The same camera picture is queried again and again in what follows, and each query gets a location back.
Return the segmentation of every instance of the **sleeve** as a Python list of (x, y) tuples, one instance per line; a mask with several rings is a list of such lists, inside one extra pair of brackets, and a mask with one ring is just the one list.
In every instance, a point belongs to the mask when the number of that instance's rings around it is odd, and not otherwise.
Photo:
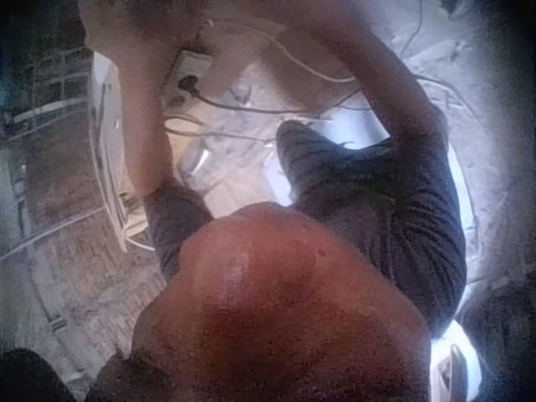
[(391, 276), (439, 337), (466, 284), (465, 237), (456, 186), (441, 136), (399, 146)]
[(162, 275), (170, 281), (178, 272), (178, 253), (184, 241), (213, 216), (199, 194), (178, 183), (163, 185), (146, 196), (143, 204)]

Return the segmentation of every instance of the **dusty floor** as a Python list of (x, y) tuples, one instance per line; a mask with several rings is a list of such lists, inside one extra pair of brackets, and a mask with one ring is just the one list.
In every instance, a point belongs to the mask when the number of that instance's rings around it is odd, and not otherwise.
[[(378, 34), (397, 52), (417, 28), (418, 16), (416, 0), (389, 0), (371, 12)], [(239, 42), (243, 33), (233, 32)], [(315, 68), (324, 68), (328, 74), (341, 68), (324, 50), (304, 46), (308, 41), (298, 33), (285, 32), (281, 40)], [(236, 95), (250, 91), (248, 106), (314, 107), (355, 87), (319, 81), (283, 58), (274, 46), (264, 49), (259, 58), (253, 52), (251, 58), (254, 63), (240, 77), (216, 80), (221, 88), (206, 84), (207, 95), (233, 102), (226, 91), (232, 85)], [(468, 235), (468, 255), (472, 256), (468, 280), (519, 278), (523, 257), (535, 248), (533, 47), (509, 16), (499, 11), (483, 9), (452, 21), (435, 3), (425, 2), (423, 27), (404, 59), (416, 74), (448, 82), (466, 102), (452, 90), (423, 83), (448, 117), (451, 145), (472, 202), (475, 221)], [(206, 109), (199, 113), (224, 132), (260, 138), (272, 138), (281, 121)], [(131, 246), (124, 254), (107, 213), (99, 210), (102, 200), (90, 162), (86, 125), (85, 116), (78, 115), (54, 132), (38, 134), (54, 134), (58, 142), (71, 138), (77, 152), (65, 148), (61, 157), (43, 156), (51, 170), (32, 173), (28, 190), (35, 195), (34, 201), (28, 201), (28, 219), (35, 233), (42, 230), (40, 225), (49, 227), (73, 215), (97, 212), (3, 260), (1, 268), (3, 348), (37, 351), (80, 394), (117, 349), (128, 352), (137, 315), (163, 286), (154, 254)], [(20, 152), (29, 146), (20, 146)], [(208, 146), (213, 155), (193, 185), (207, 194), (207, 203), (217, 216), (276, 198), (263, 172), (273, 149), (217, 139), (208, 140)], [(74, 174), (66, 172), (75, 172), (78, 181), (69, 179)], [(96, 195), (83, 197), (85, 204), (65, 212), (66, 205), (80, 199), (80, 192)], [(58, 193), (63, 197), (61, 204), (39, 204), (40, 198)]]

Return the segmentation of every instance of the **white cable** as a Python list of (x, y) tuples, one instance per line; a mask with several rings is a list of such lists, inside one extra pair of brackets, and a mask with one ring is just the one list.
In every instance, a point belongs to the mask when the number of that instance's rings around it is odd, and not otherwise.
[(239, 23), (237, 21), (234, 21), (234, 20), (231, 20), (231, 19), (227, 19), (227, 18), (212, 18), (209, 20), (209, 23), (210, 26), (213, 26), (214, 22), (216, 23), (227, 23), (227, 24), (230, 24), (230, 25), (236, 25), (238, 27), (241, 27), (241, 28), (245, 28), (245, 29), (248, 29), (249, 31), (251, 32), (254, 32), (260, 36), (262, 36), (264, 39), (267, 39), (269, 40), (270, 42), (272, 42), (277, 48), (279, 48), (279, 50), (290, 60), (292, 61), (293, 63), (299, 65), (300, 67), (302, 67), (305, 71), (308, 71), (309, 73), (315, 75), (316, 77), (319, 77), (319, 78), (322, 78), (323, 80), (325, 81), (329, 81), (329, 82), (334, 82), (336, 84), (347, 84), (348, 82), (354, 82), (356, 79), (355, 77), (348, 77), (348, 78), (333, 78), (333, 77), (330, 77), (329, 75), (325, 75), (319, 71), (316, 71), (315, 69), (313, 69), (312, 67), (309, 67), (307, 64), (303, 63), (301, 60), (299, 60), (296, 56), (294, 56), (289, 49), (287, 49), (285, 47), (284, 44), (282, 44), (279, 40), (277, 40), (275, 37), (273, 37), (272, 35), (270, 35), (269, 33), (261, 30), (261, 29), (258, 29), (258, 28), (255, 28), (255, 27), (252, 27), (250, 25), (247, 25), (245, 23)]
[(132, 240), (130, 237), (126, 237), (125, 240), (127, 243), (130, 243), (131, 245), (135, 245), (136, 247), (139, 247), (140, 249), (155, 251), (154, 247), (151, 247), (150, 245), (143, 245), (142, 243), (138, 243), (137, 241)]

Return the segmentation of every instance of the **man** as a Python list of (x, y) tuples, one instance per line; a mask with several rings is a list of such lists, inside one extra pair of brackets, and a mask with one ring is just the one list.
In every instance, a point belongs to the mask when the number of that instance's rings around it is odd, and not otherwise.
[(355, 2), (243, 3), (345, 62), (391, 138), (350, 151), (287, 122), (296, 205), (213, 220), (173, 178), (160, 103), (202, 2), (83, 2), (88, 45), (120, 72), (126, 165), (168, 281), (88, 400), (427, 400), (430, 337), (466, 277), (441, 119)]

